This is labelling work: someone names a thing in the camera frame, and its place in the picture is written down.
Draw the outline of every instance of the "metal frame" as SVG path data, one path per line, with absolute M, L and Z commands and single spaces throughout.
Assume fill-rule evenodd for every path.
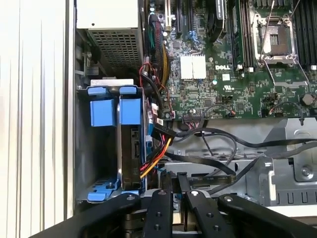
M 0 5 L 0 237 L 28 237 L 72 215 L 74 5 Z

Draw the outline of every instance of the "screw hole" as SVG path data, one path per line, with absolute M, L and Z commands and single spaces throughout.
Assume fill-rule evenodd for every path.
M 156 224 L 156 225 L 154 226 L 154 229 L 155 229 L 156 231 L 159 231 L 159 230 L 160 230 L 160 225 L 159 225 L 159 224 Z
M 234 171 L 237 172 L 239 170 L 239 165 L 238 163 L 234 163 Z
M 213 228 L 216 232 L 219 232 L 219 231 L 220 231 L 220 226 L 218 226 L 218 225 L 214 225 L 212 228 Z
M 208 212 L 208 213 L 206 214 L 206 216 L 212 218 L 212 217 L 213 217 L 213 213 Z

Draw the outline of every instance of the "yellow wire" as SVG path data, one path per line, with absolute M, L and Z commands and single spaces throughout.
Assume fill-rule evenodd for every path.
M 162 156 L 160 158 L 158 158 L 157 160 L 155 160 L 153 162 L 153 164 L 147 169 L 144 171 L 144 173 L 140 176 L 140 178 L 142 179 L 144 176 L 146 176 L 153 168 L 154 166 L 159 162 L 159 160 L 164 156 L 165 152 L 167 151 L 167 148 L 169 147 L 169 144 L 171 143 L 172 139 L 169 138 L 167 143 L 166 143 L 166 146 L 164 147 L 164 152 L 162 154 Z
M 165 85 L 166 81 L 167 81 L 167 52 L 165 49 L 165 46 L 163 46 L 163 78 L 162 80 L 162 84 Z

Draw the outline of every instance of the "motherboard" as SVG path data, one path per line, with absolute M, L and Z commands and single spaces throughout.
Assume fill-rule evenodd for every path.
M 171 62 L 164 119 L 199 121 L 212 105 L 237 119 L 299 116 L 292 104 L 269 115 L 282 102 L 317 117 L 317 6 L 297 1 L 176 0 L 171 29 L 152 4 Z M 228 112 L 215 107 L 204 119 L 232 118 Z

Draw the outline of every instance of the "cpu socket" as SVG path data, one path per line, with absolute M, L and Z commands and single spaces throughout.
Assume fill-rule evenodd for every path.
M 272 16 L 268 22 L 268 17 L 262 18 L 256 13 L 253 19 L 255 57 L 259 65 L 263 66 L 264 60 L 267 64 L 297 64 L 293 26 L 289 16 Z

